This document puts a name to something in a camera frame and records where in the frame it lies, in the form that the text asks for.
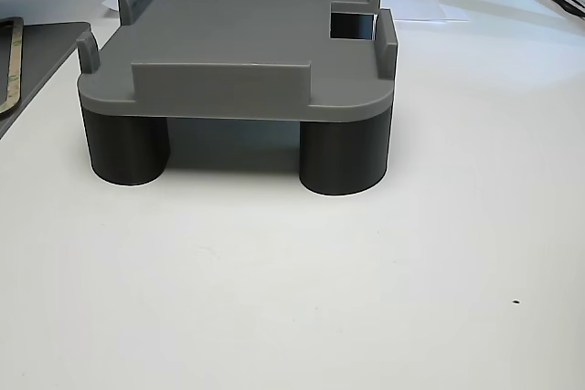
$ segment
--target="cylinder leg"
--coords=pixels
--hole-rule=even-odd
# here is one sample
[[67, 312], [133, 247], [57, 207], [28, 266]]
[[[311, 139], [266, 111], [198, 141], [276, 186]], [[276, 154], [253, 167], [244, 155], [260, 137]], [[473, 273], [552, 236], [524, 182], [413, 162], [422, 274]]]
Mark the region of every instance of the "cylinder leg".
[[311, 191], [364, 191], [386, 173], [392, 107], [355, 122], [301, 122], [299, 177]]
[[158, 177], [170, 154], [166, 118], [106, 116], [81, 107], [91, 167], [114, 184], [144, 184]]

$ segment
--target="3d printed stand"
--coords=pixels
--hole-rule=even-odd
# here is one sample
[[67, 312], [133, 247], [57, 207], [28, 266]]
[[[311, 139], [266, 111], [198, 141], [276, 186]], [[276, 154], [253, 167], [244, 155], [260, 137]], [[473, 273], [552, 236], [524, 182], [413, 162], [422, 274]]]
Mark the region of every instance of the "3d printed stand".
[[91, 33], [79, 41], [102, 179], [160, 175], [167, 117], [300, 121], [300, 178], [320, 194], [384, 176], [398, 43], [379, 0], [118, 1], [121, 27], [103, 49]]

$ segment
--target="rectangular cutout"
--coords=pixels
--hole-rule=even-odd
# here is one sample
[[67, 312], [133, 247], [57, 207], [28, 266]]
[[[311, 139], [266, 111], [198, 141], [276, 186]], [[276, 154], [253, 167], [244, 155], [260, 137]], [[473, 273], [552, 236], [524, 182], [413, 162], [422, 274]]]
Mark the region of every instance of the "rectangular cutout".
[[371, 40], [374, 35], [374, 15], [331, 13], [331, 38]]

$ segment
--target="white table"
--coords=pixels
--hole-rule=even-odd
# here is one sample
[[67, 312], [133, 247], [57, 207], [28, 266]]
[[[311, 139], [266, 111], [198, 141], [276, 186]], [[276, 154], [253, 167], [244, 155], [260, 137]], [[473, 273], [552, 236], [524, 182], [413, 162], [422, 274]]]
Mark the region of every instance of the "white table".
[[[103, 44], [100, 1], [0, 14]], [[443, 1], [472, 21], [399, 25], [388, 174], [359, 195], [304, 189], [277, 123], [177, 124], [159, 179], [107, 184], [72, 55], [0, 141], [0, 388], [584, 388], [585, 24]]]

